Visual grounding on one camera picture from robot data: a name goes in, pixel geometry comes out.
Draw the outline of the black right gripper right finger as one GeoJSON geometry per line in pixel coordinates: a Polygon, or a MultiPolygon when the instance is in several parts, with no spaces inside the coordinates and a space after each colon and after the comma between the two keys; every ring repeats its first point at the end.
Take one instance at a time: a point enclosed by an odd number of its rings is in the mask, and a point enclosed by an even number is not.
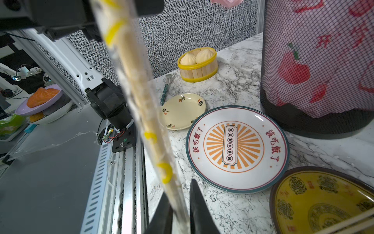
{"type": "Polygon", "coordinates": [[[190,184],[190,223],[192,234],[219,234],[195,179],[190,184]]]}

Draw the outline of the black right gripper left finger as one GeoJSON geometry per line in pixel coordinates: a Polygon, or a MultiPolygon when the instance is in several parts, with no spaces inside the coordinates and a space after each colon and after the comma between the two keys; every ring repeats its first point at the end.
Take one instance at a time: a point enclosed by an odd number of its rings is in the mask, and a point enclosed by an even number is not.
{"type": "Polygon", "coordinates": [[[173,223],[173,209],[168,200],[160,200],[151,223],[145,234],[171,234],[173,223]]]}

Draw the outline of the disposable chopsticks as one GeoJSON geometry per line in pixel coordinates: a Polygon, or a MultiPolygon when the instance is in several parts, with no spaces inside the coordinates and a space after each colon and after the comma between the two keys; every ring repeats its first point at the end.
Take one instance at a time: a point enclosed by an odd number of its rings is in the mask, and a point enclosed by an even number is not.
{"type": "Polygon", "coordinates": [[[162,125],[160,102],[151,83],[153,73],[135,3],[91,1],[90,5],[148,156],[176,216],[178,228],[183,234],[189,234],[190,217],[175,156],[167,130],[162,125]]]}
{"type": "Polygon", "coordinates": [[[355,217],[325,228],[317,232],[317,234],[355,234],[374,225],[374,219],[371,218],[373,215],[374,209],[372,208],[355,217]]]}

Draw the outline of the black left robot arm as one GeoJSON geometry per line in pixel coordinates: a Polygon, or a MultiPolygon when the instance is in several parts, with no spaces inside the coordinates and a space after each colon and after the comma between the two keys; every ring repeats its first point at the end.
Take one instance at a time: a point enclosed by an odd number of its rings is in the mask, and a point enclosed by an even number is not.
{"type": "Polygon", "coordinates": [[[139,17],[164,1],[1,1],[1,31],[21,30],[75,79],[91,107],[117,129],[145,116],[150,100],[139,17]]]}

